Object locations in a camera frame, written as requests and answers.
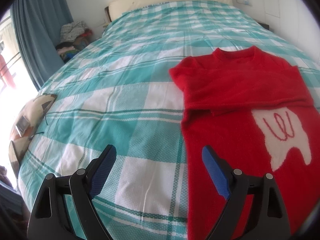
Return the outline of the red sweater with white dog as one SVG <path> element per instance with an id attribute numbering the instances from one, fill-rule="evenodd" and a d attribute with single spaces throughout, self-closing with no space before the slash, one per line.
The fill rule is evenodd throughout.
<path id="1" fill-rule="evenodd" d="M 272 174 L 297 231 L 319 200 L 319 112 L 298 68 L 253 46 L 186 57 L 169 74 L 184 101 L 188 238 L 205 239 L 226 203 L 207 145 L 247 175 Z"/>

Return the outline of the pile of clothes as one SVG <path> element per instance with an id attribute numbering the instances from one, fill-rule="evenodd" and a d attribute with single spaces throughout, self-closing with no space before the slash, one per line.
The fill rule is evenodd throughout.
<path id="1" fill-rule="evenodd" d="M 83 21 L 63 25 L 60 30 L 60 43 L 55 46 L 62 61 L 67 63 L 86 48 L 92 35 L 93 31 Z"/>

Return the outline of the small device on pillow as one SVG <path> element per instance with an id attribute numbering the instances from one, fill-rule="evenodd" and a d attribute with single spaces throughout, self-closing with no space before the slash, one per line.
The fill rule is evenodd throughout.
<path id="1" fill-rule="evenodd" d="M 20 137 L 23 137 L 26 130 L 29 128 L 30 122 L 27 120 L 25 116 L 21 116 L 16 122 L 15 128 Z"/>

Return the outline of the patterned cream pillow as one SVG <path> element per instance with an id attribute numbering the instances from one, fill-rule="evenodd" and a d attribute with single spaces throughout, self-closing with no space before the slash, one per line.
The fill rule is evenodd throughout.
<path id="1" fill-rule="evenodd" d="M 18 177 L 20 165 L 26 154 L 29 144 L 36 134 L 39 124 L 42 122 L 47 112 L 52 107 L 56 98 L 57 96 L 55 94 L 43 94 L 30 100 L 21 109 L 18 118 L 14 122 L 10 135 L 9 160 L 12 166 L 13 173 L 16 177 Z M 23 137 L 20 137 L 16 131 L 15 125 L 22 115 L 25 116 L 30 122 L 30 126 L 24 133 Z"/>

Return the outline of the teal plaid bedspread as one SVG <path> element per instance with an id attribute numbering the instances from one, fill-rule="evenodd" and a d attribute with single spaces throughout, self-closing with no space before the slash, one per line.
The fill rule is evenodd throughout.
<path id="1" fill-rule="evenodd" d="M 298 66 L 319 104 L 319 64 L 234 6 L 169 2 L 122 14 L 40 90 L 56 101 L 20 166 L 28 209 L 47 174 L 71 175 L 112 144 L 116 162 L 93 200 L 112 237 L 186 239 L 183 95 L 169 69 L 216 48 L 250 46 Z"/>

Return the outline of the white wardrobe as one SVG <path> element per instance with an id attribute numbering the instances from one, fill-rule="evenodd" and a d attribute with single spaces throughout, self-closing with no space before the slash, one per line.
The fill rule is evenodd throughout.
<path id="1" fill-rule="evenodd" d="M 302 0 L 264 0 L 270 29 L 319 63 L 319 25 Z"/>

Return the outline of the teal curtain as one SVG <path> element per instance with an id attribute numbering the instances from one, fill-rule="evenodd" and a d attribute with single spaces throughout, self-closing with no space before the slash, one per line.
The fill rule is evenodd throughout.
<path id="1" fill-rule="evenodd" d="M 64 65 L 55 47 L 61 42 L 61 27 L 73 22 L 67 1 L 14 0 L 10 14 L 22 60 L 40 90 Z"/>

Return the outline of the white wall socket panel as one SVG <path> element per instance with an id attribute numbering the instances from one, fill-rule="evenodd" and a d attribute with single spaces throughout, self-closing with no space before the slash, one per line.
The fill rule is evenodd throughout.
<path id="1" fill-rule="evenodd" d="M 236 0 L 236 3 L 251 6 L 250 0 Z"/>

